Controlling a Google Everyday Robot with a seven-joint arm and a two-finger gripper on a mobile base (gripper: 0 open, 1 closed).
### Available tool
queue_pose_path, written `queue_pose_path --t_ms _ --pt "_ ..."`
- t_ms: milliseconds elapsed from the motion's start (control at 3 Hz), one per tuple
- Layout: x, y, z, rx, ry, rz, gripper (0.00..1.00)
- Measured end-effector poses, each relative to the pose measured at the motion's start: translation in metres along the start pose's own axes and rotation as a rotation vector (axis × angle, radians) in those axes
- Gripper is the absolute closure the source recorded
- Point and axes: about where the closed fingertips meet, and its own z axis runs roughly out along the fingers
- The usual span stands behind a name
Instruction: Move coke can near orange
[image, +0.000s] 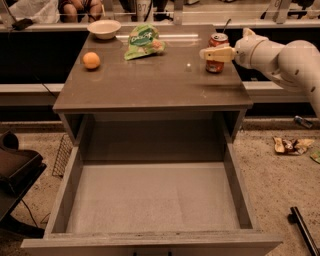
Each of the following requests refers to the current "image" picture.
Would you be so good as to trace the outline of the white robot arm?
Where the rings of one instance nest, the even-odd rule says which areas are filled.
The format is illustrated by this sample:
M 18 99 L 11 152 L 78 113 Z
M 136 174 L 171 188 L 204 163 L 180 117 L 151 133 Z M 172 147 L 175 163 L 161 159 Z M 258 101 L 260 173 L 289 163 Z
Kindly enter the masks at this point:
M 241 67 L 259 71 L 283 89 L 303 92 L 320 118 L 320 52 L 312 43 L 295 40 L 283 45 L 244 28 L 234 47 L 223 43 L 201 49 L 199 55 L 207 61 L 234 60 Z

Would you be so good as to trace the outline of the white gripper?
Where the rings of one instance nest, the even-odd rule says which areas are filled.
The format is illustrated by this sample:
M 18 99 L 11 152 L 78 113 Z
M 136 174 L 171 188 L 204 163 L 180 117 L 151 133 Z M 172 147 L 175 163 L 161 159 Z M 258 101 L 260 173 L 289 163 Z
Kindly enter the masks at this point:
M 199 55 L 204 60 L 217 62 L 231 62 L 235 58 L 235 62 L 241 67 L 263 70 L 267 62 L 262 56 L 261 45 L 267 41 L 267 37 L 257 35 L 250 28 L 244 28 L 242 38 L 236 42 L 235 49 L 230 46 L 208 47 L 202 49 Z

